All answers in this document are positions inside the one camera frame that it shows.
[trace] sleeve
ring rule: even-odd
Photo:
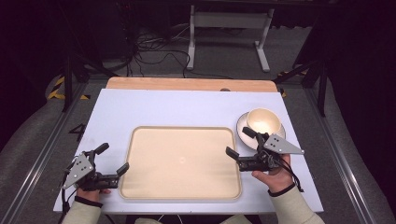
[[[101,207],[101,203],[76,196],[63,224],[95,224],[101,214]]]
[[[294,185],[283,194],[270,193],[270,196],[279,224],[324,224],[323,220],[311,210],[303,195]]]

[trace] floor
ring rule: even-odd
[[[234,79],[274,79],[279,72],[289,71],[309,28],[271,29],[264,45],[271,72],[261,70],[253,42],[255,30],[203,29],[198,32],[193,71],[183,69],[187,61],[188,34],[161,50],[141,51],[129,69],[117,71],[133,77],[200,77]],[[141,42],[149,36],[142,36]],[[107,62],[106,66],[120,63]],[[47,95],[57,81],[49,84]],[[329,82],[323,118],[315,107],[318,87],[303,89],[301,77],[278,85],[285,90],[283,98],[291,122],[317,186],[326,223],[396,223],[370,172],[353,145],[342,119]],[[106,77],[92,75],[89,83],[74,83],[74,98],[90,95],[89,100],[75,100],[62,113],[64,101],[48,99],[18,129],[0,154],[0,214],[2,223],[54,223],[60,214],[52,207],[59,193],[63,169],[73,158],[78,134],[69,133],[79,124],[87,124]],[[125,216],[111,216],[124,223]],[[262,223],[277,223],[274,214],[261,215]],[[109,223],[101,216],[99,223]]]

